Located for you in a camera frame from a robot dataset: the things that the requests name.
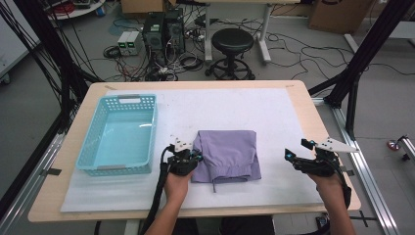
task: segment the wheel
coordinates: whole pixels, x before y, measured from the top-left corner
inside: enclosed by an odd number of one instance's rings
[[[210,76],[211,75],[211,71],[210,70],[205,70],[205,76]]]
[[[10,77],[9,74],[6,73],[3,77],[1,77],[1,83],[5,84],[5,85],[9,85],[10,84]]]
[[[400,149],[399,144],[397,143],[397,141],[394,141],[394,140],[388,141],[387,146],[388,148],[394,151],[398,151]]]

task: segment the black frame pole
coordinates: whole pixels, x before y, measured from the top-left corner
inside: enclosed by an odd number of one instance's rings
[[[318,84],[308,90],[310,95],[335,85],[332,92],[324,98],[335,109],[339,109],[342,100],[348,94],[346,131],[354,138],[354,116],[357,100],[357,88],[360,76],[399,24],[415,0],[391,0],[372,26],[362,44],[351,59],[347,68],[339,75]]]

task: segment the computer tower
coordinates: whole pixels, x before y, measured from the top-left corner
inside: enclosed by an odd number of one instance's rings
[[[165,13],[165,33],[167,41],[171,43],[174,53],[182,54],[186,51],[184,40],[183,9],[177,8]]]
[[[144,43],[151,50],[165,48],[164,12],[150,12],[143,27]]]

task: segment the cardboard box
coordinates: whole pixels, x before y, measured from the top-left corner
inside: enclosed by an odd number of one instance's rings
[[[353,34],[376,0],[317,0],[308,27],[335,33]]]
[[[121,7],[123,13],[164,12],[168,2],[176,4],[176,0],[121,0]]]

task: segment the gray floor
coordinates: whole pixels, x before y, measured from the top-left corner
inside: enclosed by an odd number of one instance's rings
[[[100,59],[103,50],[115,45],[122,28],[113,26],[113,20],[119,19],[121,14],[117,6],[109,6],[108,13],[103,18],[94,14],[84,16],[73,21],[89,59]],[[313,47],[340,47],[349,50],[346,41],[341,35],[310,30],[306,26],[306,19],[271,19],[268,31],[281,33],[293,37]],[[368,28],[364,23],[355,36],[361,41],[364,31]],[[135,22],[128,26],[139,27]],[[64,24],[67,36],[76,44],[73,29],[69,23]],[[290,53],[287,49],[300,52],[304,46],[296,40],[279,35],[282,40],[268,42],[274,63],[292,65],[299,61],[299,55]],[[334,65],[344,61],[337,51],[306,49],[305,53],[311,56],[324,57]],[[215,59],[221,55],[213,51]],[[349,61],[352,55],[346,53]],[[128,58],[126,62],[131,66],[141,63],[141,58]],[[321,70],[328,77],[341,72],[346,65],[333,68],[321,59],[314,59]],[[277,65],[264,65],[256,46],[245,54],[245,59],[258,80],[285,80],[292,79],[302,72],[300,65],[284,68]],[[92,61],[95,72],[102,78],[118,74],[115,63],[108,61]],[[390,39],[378,53],[373,63],[383,63],[393,66],[403,72],[415,72],[415,48],[405,40]],[[316,64],[310,60],[303,65],[308,72],[299,74],[294,79],[302,80],[308,88],[326,80]],[[184,72],[179,74],[179,80],[212,80],[206,77],[203,70]],[[12,83],[0,86],[0,195],[4,195],[13,182],[21,167],[28,159],[40,139],[59,112],[59,104],[44,79],[44,75],[30,58],[24,58],[11,71]],[[414,234],[415,224],[415,165],[400,160],[403,152],[392,152],[386,142],[397,139],[403,134],[409,137],[415,135],[415,112],[412,104],[415,103],[415,75],[402,75],[385,66],[370,66],[360,81],[358,103],[355,120],[355,134],[362,152],[374,174],[379,188],[392,212],[400,234]],[[329,94],[324,92],[320,97]],[[330,110],[323,106],[317,108],[320,116],[332,137],[341,140],[341,134],[335,124]],[[348,156],[341,156],[344,164],[352,168]],[[353,186],[362,202],[362,212],[366,217],[376,217],[367,200],[358,176],[351,178]],[[93,234],[95,221],[63,222],[63,223],[30,223],[26,218],[27,211],[8,234]],[[358,211],[350,215],[360,216]],[[310,214],[282,214],[275,216],[277,234],[300,233],[315,229],[315,213]],[[216,234],[218,219],[200,219],[201,234]],[[101,234],[121,234],[124,221],[104,221]],[[377,221],[367,221],[367,227],[362,220],[354,220],[353,224],[358,234],[382,234],[382,228]]]

